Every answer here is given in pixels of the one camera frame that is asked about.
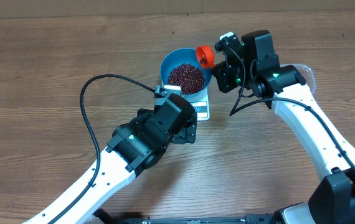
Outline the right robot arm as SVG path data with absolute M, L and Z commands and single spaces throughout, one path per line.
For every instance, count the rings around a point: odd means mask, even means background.
M 232 32 L 215 43 L 225 59 L 212 68 L 219 90 L 252 92 L 293 131 L 309 155 L 319 185 L 306 202 L 277 210 L 270 223 L 355 223 L 355 148 L 317 104 L 305 77 L 281 65 L 272 35 L 258 30 L 241 37 Z

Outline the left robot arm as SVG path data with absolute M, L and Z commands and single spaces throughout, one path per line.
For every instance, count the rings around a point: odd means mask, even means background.
M 153 110 L 140 109 L 118 126 L 100 160 L 29 223 L 86 223 L 113 194 L 154 166 L 175 135 L 196 122 L 194 107 L 172 93 Z

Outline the red measuring scoop blue handle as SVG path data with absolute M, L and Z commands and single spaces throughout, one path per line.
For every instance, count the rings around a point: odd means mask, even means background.
M 204 69 L 214 68 L 214 53 L 210 46 L 202 45 L 196 48 L 196 58 L 200 66 Z

